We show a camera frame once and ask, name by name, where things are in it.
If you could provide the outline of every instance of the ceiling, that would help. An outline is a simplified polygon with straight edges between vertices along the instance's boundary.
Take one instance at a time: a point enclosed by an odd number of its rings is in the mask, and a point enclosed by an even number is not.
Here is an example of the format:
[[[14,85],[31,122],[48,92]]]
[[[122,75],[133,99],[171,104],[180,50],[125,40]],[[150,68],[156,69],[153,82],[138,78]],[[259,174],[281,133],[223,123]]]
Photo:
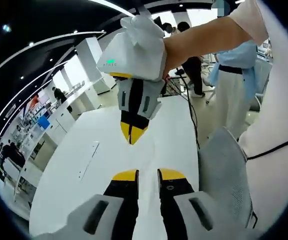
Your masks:
[[[135,13],[134,2],[138,2],[138,0],[109,1],[132,13]],[[141,2],[150,4],[148,6],[150,12],[157,13],[168,10],[180,12],[185,11],[186,8],[209,9],[212,0],[142,0]],[[101,30],[105,30],[107,34],[111,33],[120,28],[119,19],[124,16],[123,13],[89,0],[0,0],[0,64],[26,48],[30,42],[37,43],[52,37],[71,34],[75,30],[79,33]],[[11,28],[11,32],[3,31],[4,24]],[[4,64],[0,68],[0,112],[19,90],[52,68],[68,49],[90,36],[93,35],[76,34],[48,41],[29,48]],[[62,59],[62,62],[70,59],[74,54],[75,52],[72,51]],[[39,78],[14,101],[25,100],[35,91],[35,86],[41,86],[44,80],[45,77]],[[0,132],[4,124],[5,122],[0,120]]]

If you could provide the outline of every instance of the floor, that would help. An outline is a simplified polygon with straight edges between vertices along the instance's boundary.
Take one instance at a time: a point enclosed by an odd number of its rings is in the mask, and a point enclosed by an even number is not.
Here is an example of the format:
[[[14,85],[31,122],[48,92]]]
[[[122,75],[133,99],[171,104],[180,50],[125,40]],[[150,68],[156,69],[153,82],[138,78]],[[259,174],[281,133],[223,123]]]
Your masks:
[[[212,87],[203,85],[203,90],[212,90]],[[117,94],[119,91],[119,87],[116,85],[110,92],[101,94],[98,96],[100,103],[102,104],[102,108],[117,106],[118,99]],[[200,144],[203,144],[207,137],[212,133],[215,128],[215,99],[216,95],[212,97],[209,104],[206,104],[206,100],[210,97],[211,92],[207,92],[206,96],[203,98],[191,97],[191,103],[196,111],[197,117],[197,134],[198,141]],[[254,120],[257,118],[258,113],[249,112],[246,116],[245,121],[249,124],[252,124]],[[248,125],[244,124],[244,130],[246,130]]]

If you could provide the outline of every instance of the white cloth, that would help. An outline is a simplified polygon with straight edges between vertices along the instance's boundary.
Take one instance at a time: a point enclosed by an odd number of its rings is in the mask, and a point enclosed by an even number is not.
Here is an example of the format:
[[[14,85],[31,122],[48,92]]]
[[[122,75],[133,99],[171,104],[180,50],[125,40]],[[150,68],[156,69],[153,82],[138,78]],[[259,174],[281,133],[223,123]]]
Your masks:
[[[274,64],[258,119],[239,144],[248,157],[288,141],[288,33],[264,3],[246,0],[229,16],[257,44],[268,37]],[[246,164],[256,228],[267,230],[288,204],[288,146]]]
[[[243,75],[220,70],[215,94],[217,126],[226,127],[237,139],[243,132],[251,103],[251,99],[245,97]]]

